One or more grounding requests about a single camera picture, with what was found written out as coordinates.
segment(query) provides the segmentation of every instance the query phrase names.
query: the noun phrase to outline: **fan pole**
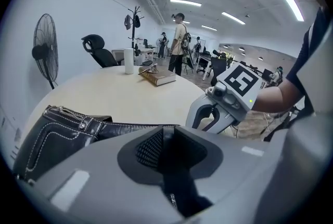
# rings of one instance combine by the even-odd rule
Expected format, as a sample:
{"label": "fan pole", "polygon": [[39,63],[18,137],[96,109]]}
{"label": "fan pole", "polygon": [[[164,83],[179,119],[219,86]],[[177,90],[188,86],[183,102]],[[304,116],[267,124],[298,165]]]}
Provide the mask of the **fan pole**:
{"label": "fan pole", "polygon": [[50,83],[50,86],[52,87],[52,89],[54,89],[54,85],[51,81],[51,77],[50,77],[50,74],[48,73],[48,68],[47,68],[47,65],[46,65],[46,61],[45,59],[43,59],[43,65],[44,65],[44,68],[45,68],[45,72],[46,72],[46,77],[48,79],[48,82]]}

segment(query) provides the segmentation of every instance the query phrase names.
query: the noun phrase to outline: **coat rack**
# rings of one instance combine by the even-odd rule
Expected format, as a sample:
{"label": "coat rack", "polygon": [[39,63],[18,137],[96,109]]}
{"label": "coat rack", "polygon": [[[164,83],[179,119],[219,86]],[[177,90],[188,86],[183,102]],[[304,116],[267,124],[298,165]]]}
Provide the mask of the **coat rack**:
{"label": "coat rack", "polygon": [[133,25],[133,27],[132,27],[132,38],[129,37],[129,39],[132,40],[132,48],[134,48],[134,40],[135,40],[135,39],[138,39],[138,38],[135,38],[135,19],[136,19],[135,16],[136,16],[139,12],[141,12],[139,9],[140,9],[140,6],[138,6],[138,7],[135,6],[134,11],[128,9],[129,11],[131,11],[131,12],[133,13],[133,18],[131,18],[132,21],[133,21],[133,24],[132,24],[132,25]]}

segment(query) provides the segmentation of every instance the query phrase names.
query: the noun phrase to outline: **ceiling light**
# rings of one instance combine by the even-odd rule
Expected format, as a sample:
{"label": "ceiling light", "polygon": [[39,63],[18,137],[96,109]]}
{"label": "ceiling light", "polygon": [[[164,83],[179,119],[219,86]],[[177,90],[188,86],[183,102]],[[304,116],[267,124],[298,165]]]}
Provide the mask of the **ceiling light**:
{"label": "ceiling light", "polygon": [[188,1],[181,1],[181,0],[170,0],[170,1],[175,2],[175,3],[183,3],[183,4],[189,4],[189,5],[201,7],[201,4],[196,3],[196,2],[188,2]]}
{"label": "ceiling light", "polygon": [[233,20],[235,20],[236,22],[239,22],[239,23],[241,23],[241,24],[245,24],[245,23],[242,22],[241,20],[237,19],[236,17],[234,17],[234,16],[232,16],[232,15],[230,15],[230,14],[227,14],[226,12],[223,12],[222,15],[224,15],[224,16],[226,16],[226,17],[229,17],[229,18],[231,18],[231,19],[233,19]]}
{"label": "ceiling light", "polygon": [[[175,22],[175,20],[173,19],[173,21]],[[187,23],[187,24],[189,24],[190,22],[187,22],[187,21],[183,21],[183,23]]]}
{"label": "ceiling light", "polygon": [[207,26],[204,26],[204,25],[202,25],[201,27],[203,27],[203,28],[207,28],[207,29],[210,29],[210,30],[217,31],[215,28],[207,27]]}
{"label": "ceiling light", "polygon": [[286,0],[286,2],[289,4],[290,8],[292,9],[293,14],[295,14],[296,19],[300,22],[304,22],[304,18],[296,2],[294,0]]}

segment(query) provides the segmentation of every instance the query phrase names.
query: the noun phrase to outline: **brown book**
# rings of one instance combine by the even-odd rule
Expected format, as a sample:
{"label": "brown book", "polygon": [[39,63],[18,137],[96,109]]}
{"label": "brown book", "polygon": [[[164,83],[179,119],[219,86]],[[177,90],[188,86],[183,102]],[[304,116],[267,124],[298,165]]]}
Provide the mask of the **brown book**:
{"label": "brown book", "polygon": [[[144,71],[149,67],[140,67],[139,73]],[[159,70],[158,73],[150,73],[150,72],[144,72],[141,74],[144,78],[148,79],[150,82],[155,84],[156,86],[164,85],[170,82],[174,82],[176,80],[176,74],[173,72],[170,72],[168,70],[162,70],[161,67],[157,67]]]}

